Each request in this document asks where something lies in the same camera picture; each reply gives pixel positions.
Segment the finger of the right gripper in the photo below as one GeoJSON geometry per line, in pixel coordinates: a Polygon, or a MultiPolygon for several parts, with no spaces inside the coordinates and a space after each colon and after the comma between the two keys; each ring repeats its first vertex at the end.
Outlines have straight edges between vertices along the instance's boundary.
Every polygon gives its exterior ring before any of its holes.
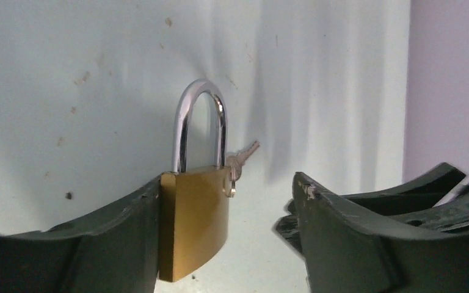
{"type": "MultiPolygon", "coordinates": [[[[442,162],[421,176],[384,190],[343,195],[343,198],[382,215],[398,215],[422,211],[435,206],[456,187],[466,174],[442,162]]],[[[301,251],[300,232],[294,200],[286,205],[288,215],[275,223],[275,233],[296,251],[301,251]]]]}
{"type": "Polygon", "coordinates": [[[394,215],[399,222],[439,232],[457,233],[469,229],[469,184],[445,204],[422,211],[394,215]]]}

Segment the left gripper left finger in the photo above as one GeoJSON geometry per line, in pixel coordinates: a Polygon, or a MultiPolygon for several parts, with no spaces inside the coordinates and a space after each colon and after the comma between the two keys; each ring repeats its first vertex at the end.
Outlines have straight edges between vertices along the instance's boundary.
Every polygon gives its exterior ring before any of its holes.
{"type": "Polygon", "coordinates": [[[159,183],[47,231],[0,235],[0,292],[153,292],[159,183]]]}

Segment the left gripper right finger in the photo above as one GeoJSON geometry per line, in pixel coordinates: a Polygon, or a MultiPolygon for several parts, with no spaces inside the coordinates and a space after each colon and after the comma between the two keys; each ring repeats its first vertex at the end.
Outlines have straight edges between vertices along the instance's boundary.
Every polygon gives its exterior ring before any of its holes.
{"type": "Polygon", "coordinates": [[[469,292],[469,231],[399,222],[302,172],[293,198],[312,292],[469,292]]]}

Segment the large brass padlock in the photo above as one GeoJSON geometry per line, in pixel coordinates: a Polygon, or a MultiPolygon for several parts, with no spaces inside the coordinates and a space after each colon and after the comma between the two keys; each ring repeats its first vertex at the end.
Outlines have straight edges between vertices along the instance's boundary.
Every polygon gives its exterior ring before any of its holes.
{"type": "Polygon", "coordinates": [[[228,234],[230,168],[225,165],[227,115],[220,90],[207,79],[191,82],[175,114],[172,169],[160,177],[158,278],[176,282],[224,246],[228,234]],[[216,111],[213,165],[187,169],[187,136],[198,97],[208,94],[216,111]]]}

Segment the silver keys of brass padlock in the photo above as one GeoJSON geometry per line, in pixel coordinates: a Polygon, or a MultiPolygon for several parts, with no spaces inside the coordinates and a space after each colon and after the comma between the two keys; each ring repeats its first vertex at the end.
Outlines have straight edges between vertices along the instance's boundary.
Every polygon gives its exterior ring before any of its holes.
{"type": "Polygon", "coordinates": [[[254,140],[237,152],[229,153],[225,165],[230,168],[230,189],[227,196],[233,198],[236,194],[236,182],[242,175],[242,168],[247,159],[260,147],[260,142],[254,140]]]}

